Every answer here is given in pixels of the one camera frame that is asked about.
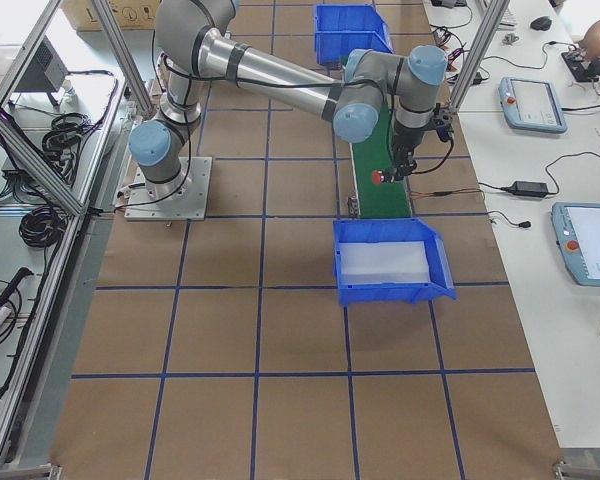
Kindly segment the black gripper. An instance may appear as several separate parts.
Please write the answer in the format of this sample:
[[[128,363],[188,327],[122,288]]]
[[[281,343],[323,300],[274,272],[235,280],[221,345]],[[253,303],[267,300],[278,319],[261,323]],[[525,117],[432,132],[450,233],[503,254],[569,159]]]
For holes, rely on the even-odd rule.
[[[416,148],[424,137],[424,129],[411,128],[399,121],[392,125],[391,162],[395,177],[407,177],[417,168],[414,158]]]

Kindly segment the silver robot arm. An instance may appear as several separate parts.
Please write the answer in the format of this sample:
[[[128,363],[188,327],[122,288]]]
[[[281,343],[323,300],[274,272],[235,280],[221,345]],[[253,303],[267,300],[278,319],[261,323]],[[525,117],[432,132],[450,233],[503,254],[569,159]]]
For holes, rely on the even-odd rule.
[[[366,141],[385,100],[397,99],[391,160],[400,175],[414,169],[424,133],[441,123],[436,100],[447,67],[442,49],[418,46],[408,56],[355,49],[336,81],[227,38],[238,10],[236,1],[164,1],[157,9],[154,31],[174,70],[158,114],[129,139],[150,203],[172,204],[190,192],[190,168],[179,151],[199,122],[200,88],[213,80],[314,114],[350,144]]]

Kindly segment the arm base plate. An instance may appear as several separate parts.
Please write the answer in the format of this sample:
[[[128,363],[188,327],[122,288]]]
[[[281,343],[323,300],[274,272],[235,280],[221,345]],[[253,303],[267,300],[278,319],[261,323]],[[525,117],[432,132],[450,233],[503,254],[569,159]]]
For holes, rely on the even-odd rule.
[[[124,217],[129,221],[203,220],[213,158],[180,156],[181,173],[165,184],[147,181],[140,167],[135,183],[142,183],[130,193]]]

